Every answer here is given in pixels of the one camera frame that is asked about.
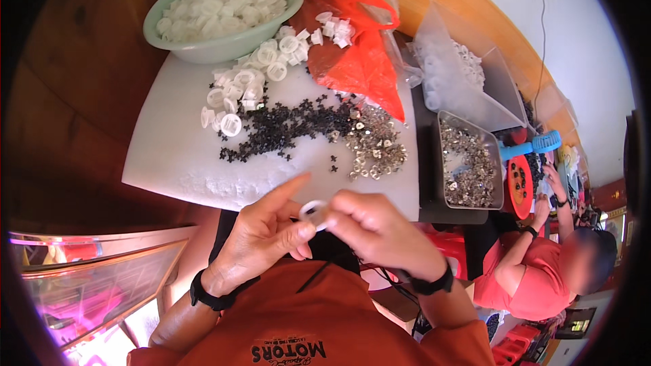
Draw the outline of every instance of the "pile of black crosses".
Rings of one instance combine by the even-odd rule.
[[[329,142],[334,142],[335,139],[329,134],[335,130],[343,138],[353,127],[350,110],[354,105],[347,100],[340,103],[337,109],[334,106],[326,108],[322,102],[327,98],[327,95],[317,98],[316,108],[314,102],[308,99],[304,99],[293,109],[283,106],[280,102],[277,102],[274,108],[268,108],[269,97],[265,95],[262,98],[263,107],[239,113],[242,121],[247,123],[242,128],[249,131],[248,141],[240,143],[239,150],[222,147],[219,158],[228,162],[247,162],[251,156],[277,151],[279,156],[289,161],[292,159],[289,149],[296,147],[293,139],[301,136],[314,139],[320,133],[328,137]],[[331,171],[336,172],[337,168],[333,166]]]

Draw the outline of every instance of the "red plastic bag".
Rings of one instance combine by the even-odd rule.
[[[361,4],[369,4],[391,13],[391,24],[373,20]],[[398,27],[400,20],[395,10],[384,0],[305,0],[290,24],[300,32],[321,27],[314,20],[321,12],[332,12],[341,19],[350,19],[355,28],[353,45],[339,48],[327,37],[323,45],[310,47],[307,66],[319,85],[340,91],[368,96],[387,113],[404,122],[402,102],[396,89],[396,72],[384,49],[381,29]]]

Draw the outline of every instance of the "clear plastic container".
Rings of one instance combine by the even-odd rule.
[[[563,137],[563,143],[575,145],[574,143],[580,142],[578,135],[572,142],[566,142],[565,138],[572,136],[572,132],[575,132],[579,126],[579,121],[576,118],[572,102],[558,90],[554,83],[543,87],[538,98],[534,98],[531,103],[534,119],[542,124],[545,131],[557,130]]]
[[[484,91],[466,81],[451,39],[482,58]],[[500,50],[465,20],[431,2],[413,48],[425,73],[428,109],[451,111],[489,132],[527,126],[524,105]]]

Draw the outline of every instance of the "hair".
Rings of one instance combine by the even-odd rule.
[[[617,242],[614,235],[607,231],[580,227],[576,229],[583,236],[583,240],[590,240],[596,248],[592,259],[592,275],[582,295],[596,292],[613,273],[614,262],[617,259]]]

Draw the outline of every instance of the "woman's hand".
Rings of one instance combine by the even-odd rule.
[[[436,246],[384,195],[342,190],[329,208],[328,231],[364,259],[430,282],[445,272],[447,262]]]
[[[309,174],[299,175],[240,211],[224,247],[202,275],[201,283],[209,294],[230,293],[314,237],[313,224],[290,219],[298,218],[301,208],[291,198],[309,179]]]
[[[545,225],[545,222],[547,222],[549,211],[549,198],[545,194],[538,194],[538,197],[536,197],[536,205],[534,206],[533,222],[531,223],[531,227],[536,231],[540,231],[540,229]]]
[[[556,198],[559,201],[567,201],[567,193],[565,192],[565,188],[563,188],[563,183],[560,182],[560,175],[554,168],[554,165],[547,163],[542,167],[542,171],[547,174],[545,181],[551,186],[551,190],[556,194]]]

